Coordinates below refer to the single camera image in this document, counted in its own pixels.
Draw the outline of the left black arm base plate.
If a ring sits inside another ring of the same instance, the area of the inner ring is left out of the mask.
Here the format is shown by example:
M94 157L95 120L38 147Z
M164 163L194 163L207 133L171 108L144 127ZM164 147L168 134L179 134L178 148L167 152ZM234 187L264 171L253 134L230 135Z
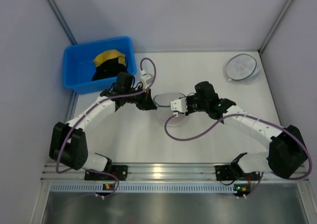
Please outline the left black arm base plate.
M108 172L116 176L119 181L125 181L128 175L128 166L127 165L107 165L104 172ZM84 180L87 181L104 181L104 180L113 180L111 176L95 173L91 171L86 171Z

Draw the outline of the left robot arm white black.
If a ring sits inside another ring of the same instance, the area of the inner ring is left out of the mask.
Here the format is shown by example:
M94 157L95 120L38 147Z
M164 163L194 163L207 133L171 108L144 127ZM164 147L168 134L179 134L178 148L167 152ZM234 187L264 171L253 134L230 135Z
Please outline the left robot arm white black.
M155 76L141 72L141 84L133 87L134 76L127 72L118 74L116 82L100 93L97 99L72 120L58 122L53 128L49 157L71 169L105 171L110 158L98 155L86 134L96 128L106 117L126 103L135 104L141 111L156 110L150 87Z

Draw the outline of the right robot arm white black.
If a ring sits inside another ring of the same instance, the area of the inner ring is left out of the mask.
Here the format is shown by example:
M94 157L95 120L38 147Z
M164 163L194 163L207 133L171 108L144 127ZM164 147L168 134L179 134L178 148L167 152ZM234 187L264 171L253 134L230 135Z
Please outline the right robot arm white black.
M195 86L195 93L181 99L181 112L189 115L204 112L211 119L233 127L263 146L263 151L241 151L232 161L235 172L272 172L283 179L293 179L295 171L305 162L311 162L299 129L281 127L247 113L234 101L220 98L207 81Z

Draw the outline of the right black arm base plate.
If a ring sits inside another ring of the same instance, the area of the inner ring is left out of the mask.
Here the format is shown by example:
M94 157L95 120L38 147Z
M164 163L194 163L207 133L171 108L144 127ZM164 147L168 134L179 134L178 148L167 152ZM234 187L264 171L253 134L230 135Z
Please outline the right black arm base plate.
M217 181L258 181L261 174L256 172L243 173L240 169L234 169L231 165L216 165L215 174Z

